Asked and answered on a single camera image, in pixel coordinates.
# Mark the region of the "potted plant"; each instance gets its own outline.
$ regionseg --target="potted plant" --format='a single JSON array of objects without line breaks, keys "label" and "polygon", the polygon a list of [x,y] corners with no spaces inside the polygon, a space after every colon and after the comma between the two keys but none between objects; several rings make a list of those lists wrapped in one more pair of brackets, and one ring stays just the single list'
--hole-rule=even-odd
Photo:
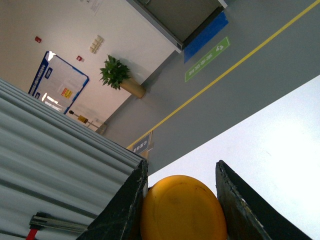
[{"label": "potted plant", "polygon": [[108,55],[104,63],[105,67],[100,68],[102,85],[107,84],[116,90],[123,88],[139,99],[145,95],[146,89],[129,76],[130,70],[126,65],[111,55]]}]

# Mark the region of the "plant pot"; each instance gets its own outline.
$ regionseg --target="plant pot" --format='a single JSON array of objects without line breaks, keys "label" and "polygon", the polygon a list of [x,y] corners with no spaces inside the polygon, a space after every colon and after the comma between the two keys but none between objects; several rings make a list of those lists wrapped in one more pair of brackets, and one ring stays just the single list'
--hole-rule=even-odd
[{"label": "plant pot", "polygon": [[124,79],[122,83],[120,83],[120,88],[123,88],[139,99],[141,99],[146,93],[146,89],[137,83],[132,77]]}]

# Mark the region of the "red handle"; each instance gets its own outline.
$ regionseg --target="red handle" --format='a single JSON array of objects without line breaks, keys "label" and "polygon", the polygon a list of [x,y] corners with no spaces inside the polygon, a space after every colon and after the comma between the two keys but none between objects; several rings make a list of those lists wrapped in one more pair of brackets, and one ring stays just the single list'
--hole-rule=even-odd
[{"label": "red handle", "polygon": [[30,229],[30,232],[25,240],[34,240],[37,232],[38,232],[38,229]]}]

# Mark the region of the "bulletin board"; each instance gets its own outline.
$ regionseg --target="bulletin board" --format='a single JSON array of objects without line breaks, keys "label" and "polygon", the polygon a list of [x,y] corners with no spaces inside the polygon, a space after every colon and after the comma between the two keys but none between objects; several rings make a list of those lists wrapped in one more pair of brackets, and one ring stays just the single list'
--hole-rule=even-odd
[{"label": "bulletin board", "polygon": [[88,82],[87,75],[47,51],[28,93],[66,114]]}]

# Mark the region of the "corrugated metal panel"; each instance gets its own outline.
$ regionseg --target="corrugated metal panel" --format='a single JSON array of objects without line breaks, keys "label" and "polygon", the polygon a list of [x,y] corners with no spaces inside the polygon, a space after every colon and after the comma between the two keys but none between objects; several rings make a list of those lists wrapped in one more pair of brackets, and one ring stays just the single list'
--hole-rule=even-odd
[{"label": "corrugated metal panel", "polygon": [[[0,235],[8,239],[26,236],[37,212],[90,224],[141,160],[1,79],[0,135]],[[78,235],[44,229],[36,238]]]}]

